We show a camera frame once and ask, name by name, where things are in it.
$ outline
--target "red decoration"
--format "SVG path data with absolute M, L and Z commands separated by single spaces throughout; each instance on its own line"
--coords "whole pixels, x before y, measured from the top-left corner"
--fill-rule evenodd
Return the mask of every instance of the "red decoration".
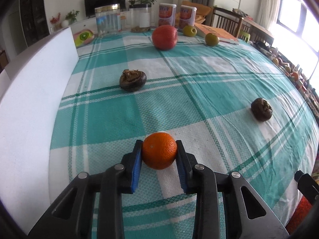
M 58 14 L 58 17 L 52 17 L 52 19 L 50 20 L 51 24 L 56 24 L 60 21 L 60 17 L 61 17 L 61 13 Z

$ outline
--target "tablecloth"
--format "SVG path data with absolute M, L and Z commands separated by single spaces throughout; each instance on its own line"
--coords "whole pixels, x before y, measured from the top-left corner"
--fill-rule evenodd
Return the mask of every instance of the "tablecloth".
M 208 47 L 179 34 L 175 48 L 159 51 L 151 34 L 98 37 L 78 49 L 52 134 L 51 201 L 79 172 L 104 172 L 136 139 L 165 131 L 199 163 L 242 173 L 285 225 L 300 200 L 294 173 L 311 173 L 318 148 L 318 126 L 304 99 L 244 42 Z M 144 71 L 143 88 L 120 89 L 124 69 Z M 269 121 L 251 112 L 258 97 L 273 108 Z M 196 195 L 183 194 L 175 163 L 158 171 L 143 164 L 136 193 L 124 194 L 122 203 L 125 238 L 192 238 Z

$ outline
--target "glass jar lid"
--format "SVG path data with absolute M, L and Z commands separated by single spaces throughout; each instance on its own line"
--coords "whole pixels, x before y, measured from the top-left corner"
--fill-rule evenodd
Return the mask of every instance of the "glass jar lid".
M 98 8 L 95 8 L 95 12 L 103 12 L 103 11 L 110 11 L 110 10 L 116 10 L 120 8 L 120 4 L 112 4 L 112 5 L 106 5 L 106 6 L 101 6 Z

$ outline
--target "green stool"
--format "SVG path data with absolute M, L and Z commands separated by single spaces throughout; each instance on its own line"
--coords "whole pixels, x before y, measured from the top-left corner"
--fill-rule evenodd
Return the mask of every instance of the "green stool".
M 239 32 L 239 35 L 243 36 L 244 38 L 242 38 L 243 41 L 245 41 L 246 43 L 248 43 L 249 39 L 250 39 L 250 34 L 243 31 L 242 29 Z

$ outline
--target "orange book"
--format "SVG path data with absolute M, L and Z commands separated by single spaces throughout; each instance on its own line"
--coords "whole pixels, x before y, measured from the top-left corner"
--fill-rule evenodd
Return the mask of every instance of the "orange book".
M 219 37 L 220 41 L 222 42 L 227 42 L 227 43 L 232 43 L 232 44 L 239 44 L 239 41 L 237 38 L 235 38 L 232 34 L 228 33 L 226 30 L 222 28 L 214 28 L 202 24 L 195 23 L 195 28 L 197 29 L 197 34 L 203 38 L 208 33 L 212 33 Z

